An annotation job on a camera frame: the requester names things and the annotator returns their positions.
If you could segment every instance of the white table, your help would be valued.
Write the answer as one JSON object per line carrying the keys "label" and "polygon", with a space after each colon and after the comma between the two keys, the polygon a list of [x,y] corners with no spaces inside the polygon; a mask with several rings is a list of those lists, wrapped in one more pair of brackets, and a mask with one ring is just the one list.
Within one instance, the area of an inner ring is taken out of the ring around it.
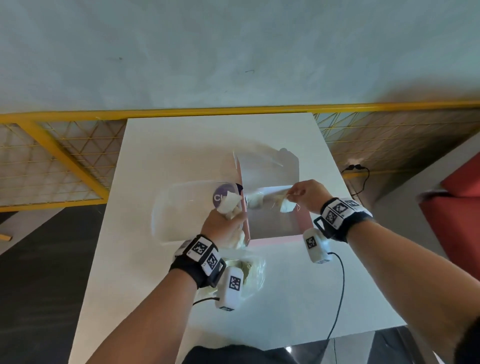
{"label": "white table", "polygon": [[[130,120],[70,355],[84,363],[168,272],[176,245],[153,238],[155,196],[175,182],[236,178],[232,150],[286,148],[300,180],[348,196],[311,114]],[[326,339],[338,307],[340,263],[309,261],[302,241],[252,248],[266,260],[263,288],[234,312],[193,308],[178,361],[194,345],[242,343],[272,349]],[[333,243],[346,269],[345,297],[332,337],[403,325],[347,244]]]}

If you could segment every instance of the black wrist strap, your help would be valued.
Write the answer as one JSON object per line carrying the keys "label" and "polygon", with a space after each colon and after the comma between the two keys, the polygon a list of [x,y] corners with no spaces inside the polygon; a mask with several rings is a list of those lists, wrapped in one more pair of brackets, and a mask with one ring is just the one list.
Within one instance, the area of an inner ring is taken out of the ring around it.
{"label": "black wrist strap", "polygon": [[326,238],[347,243],[350,228],[359,222],[371,219],[370,211],[355,200],[334,197],[324,203],[320,210],[320,217],[313,222]]}
{"label": "black wrist strap", "polygon": [[216,287],[226,267],[216,245],[206,236],[197,235],[176,251],[170,270],[183,270],[202,288]]}

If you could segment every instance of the plastic bag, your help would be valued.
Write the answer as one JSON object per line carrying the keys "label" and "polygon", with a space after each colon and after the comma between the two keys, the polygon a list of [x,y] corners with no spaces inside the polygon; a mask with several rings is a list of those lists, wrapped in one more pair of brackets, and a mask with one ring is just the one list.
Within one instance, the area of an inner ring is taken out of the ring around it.
{"label": "plastic bag", "polygon": [[[227,266],[234,265],[243,270],[243,288],[241,299],[244,301],[252,297],[263,286],[265,281],[265,259],[244,249],[219,249],[218,251],[225,260]],[[207,297],[215,297],[217,288],[205,287],[197,291],[195,300]]]}

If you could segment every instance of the concrete wall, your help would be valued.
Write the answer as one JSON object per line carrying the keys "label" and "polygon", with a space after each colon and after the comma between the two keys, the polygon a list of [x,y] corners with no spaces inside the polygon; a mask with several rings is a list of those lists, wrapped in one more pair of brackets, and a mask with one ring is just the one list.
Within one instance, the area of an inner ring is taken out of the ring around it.
{"label": "concrete wall", "polygon": [[480,97],[478,0],[4,0],[0,112]]}

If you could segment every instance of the wire mesh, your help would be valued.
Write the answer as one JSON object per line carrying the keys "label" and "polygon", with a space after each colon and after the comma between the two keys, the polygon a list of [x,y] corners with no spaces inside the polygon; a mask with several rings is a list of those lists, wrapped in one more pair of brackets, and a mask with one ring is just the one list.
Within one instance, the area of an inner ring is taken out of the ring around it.
{"label": "wire mesh", "polygon": [[0,206],[98,199],[16,124],[0,124]]}
{"label": "wire mesh", "polygon": [[112,186],[126,124],[126,120],[41,123],[107,189]]}
{"label": "wire mesh", "polygon": [[423,169],[480,128],[480,109],[315,114],[339,169]]}

